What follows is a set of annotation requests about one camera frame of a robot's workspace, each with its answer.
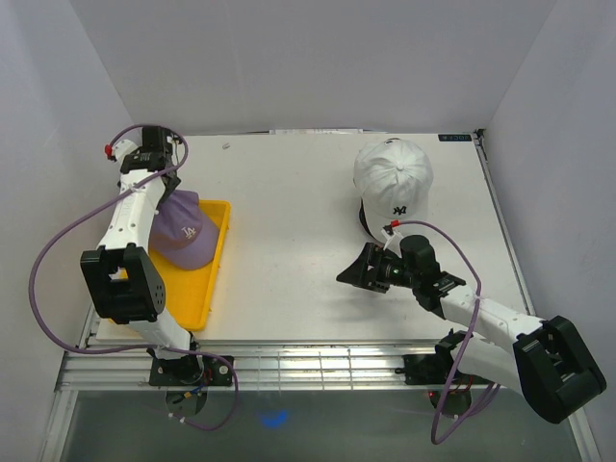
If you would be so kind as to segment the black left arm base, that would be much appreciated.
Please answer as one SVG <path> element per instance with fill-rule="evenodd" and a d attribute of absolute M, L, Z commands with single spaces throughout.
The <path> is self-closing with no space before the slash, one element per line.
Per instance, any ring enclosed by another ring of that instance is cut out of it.
<path fill-rule="evenodd" d="M 230 368 L 217 358 L 186 356 L 176 360 L 152 359 L 148 384 L 165 388 L 170 413 L 193 417 L 205 406 L 212 387 L 230 387 Z"/>

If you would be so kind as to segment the yellow plastic tray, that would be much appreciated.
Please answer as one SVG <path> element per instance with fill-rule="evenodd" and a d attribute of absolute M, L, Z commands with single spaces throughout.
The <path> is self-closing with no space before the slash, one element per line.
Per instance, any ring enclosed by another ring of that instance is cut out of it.
<path fill-rule="evenodd" d="M 199 197 L 199 202 L 202 211 L 219 228 L 214 259 L 201 269 L 179 269 L 149 247 L 153 220 L 160 207 L 155 209 L 153 201 L 141 193 L 131 194 L 115 206 L 112 221 L 100 241 L 110 249 L 127 244 L 143 247 L 164 281 L 166 308 L 180 326 L 190 331 L 201 331 L 206 326 L 231 210 L 226 201 Z"/>

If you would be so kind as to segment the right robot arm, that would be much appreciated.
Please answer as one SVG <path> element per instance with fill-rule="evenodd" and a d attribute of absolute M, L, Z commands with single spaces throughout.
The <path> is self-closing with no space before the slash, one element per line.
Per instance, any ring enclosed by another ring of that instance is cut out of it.
<path fill-rule="evenodd" d="M 437 375 L 456 382 L 475 375 L 522 395 L 545 421 L 558 424 L 603 393 L 606 380 L 575 325 L 548 321 L 480 297 L 461 278 L 441 270 L 424 236 L 405 237 L 398 252 L 367 243 L 337 281 L 386 293 L 412 291 L 425 311 L 470 327 L 435 347 Z"/>

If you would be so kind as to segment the black baseball cap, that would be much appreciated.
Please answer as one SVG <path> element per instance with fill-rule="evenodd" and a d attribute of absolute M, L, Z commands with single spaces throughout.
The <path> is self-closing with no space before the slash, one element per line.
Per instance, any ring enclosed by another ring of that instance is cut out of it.
<path fill-rule="evenodd" d="M 358 217 L 365 233 L 373 241 L 384 244 L 386 239 L 382 234 L 382 229 L 389 221 L 367 207 L 363 201 L 360 202 Z"/>

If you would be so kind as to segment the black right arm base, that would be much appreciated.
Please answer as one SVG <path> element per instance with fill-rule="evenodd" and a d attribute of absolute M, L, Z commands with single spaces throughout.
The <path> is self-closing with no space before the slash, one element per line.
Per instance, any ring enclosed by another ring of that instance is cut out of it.
<path fill-rule="evenodd" d="M 401 368 L 395 368 L 395 374 L 402 375 L 406 385 L 429 385 L 428 398 L 436 407 L 441 396 L 436 386 L 444 385 L 449 374 L 444 363 L 436 354 L 406 354 L 402 356 L 402 362 Z M 480 376 L 456 372 L 445 399 L 443 414 L 450 418 L 464 414 L 473 403 L 472 387 L 487 384 L 488 381 Z"/>

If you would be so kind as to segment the white baseball cap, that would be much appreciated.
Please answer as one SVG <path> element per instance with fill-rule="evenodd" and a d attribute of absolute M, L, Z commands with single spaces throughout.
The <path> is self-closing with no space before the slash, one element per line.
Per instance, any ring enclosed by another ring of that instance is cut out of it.
<path fill-rule="evenodd" d="M 361 201 L 388 224 L 393 220 L 426 221 L 433 180 L 428 157 L 408 140 L 368 143 L 354 161 L 353 184 Z"/>

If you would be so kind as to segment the aluminium table edge rail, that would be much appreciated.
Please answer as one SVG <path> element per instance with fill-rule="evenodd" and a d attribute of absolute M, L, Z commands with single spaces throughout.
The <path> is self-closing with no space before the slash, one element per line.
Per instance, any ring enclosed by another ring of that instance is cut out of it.
<path fill-rule="evenodd" d="M 338 344 L 204 343 L 205 351 L 232 356 L 242 392 L 371 391 L 407 387 L 405 355 L 434 352 L 428 342 Z M 62 362 L 59 391 L 171 390 L 150 384 L 162 372 L 143 350 L 105 355 L 68 353 Z"/>

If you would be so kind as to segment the purple baseball cap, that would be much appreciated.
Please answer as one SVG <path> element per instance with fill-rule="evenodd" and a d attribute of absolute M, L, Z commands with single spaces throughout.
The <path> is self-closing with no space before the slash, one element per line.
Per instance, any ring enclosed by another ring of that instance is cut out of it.
<path fill-rule="evenodd" d="M 214 259 L 218 236 L 198 193 L 175 190 L 153 220 L 149 247 L 181 270 L 199 270 Z"/>

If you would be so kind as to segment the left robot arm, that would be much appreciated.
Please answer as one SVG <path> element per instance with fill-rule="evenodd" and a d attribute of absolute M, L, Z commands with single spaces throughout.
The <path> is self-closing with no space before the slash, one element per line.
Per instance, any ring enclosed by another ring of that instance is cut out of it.
<path fill-rule="evenodd" d="M 150 354 L 190 385 L 202 377 L 204 362 L 189 351 L 193 335 L 167 309 L 164 280 L 148 254 L 154 218 L 180 183 L 172 160 L 179 139 L 168 128 L 143 125 L 140 144 L 117 139 L 106 147 L 119 163 L 118 202 L 80 267 L 97 315 L 139 333 Z"/>

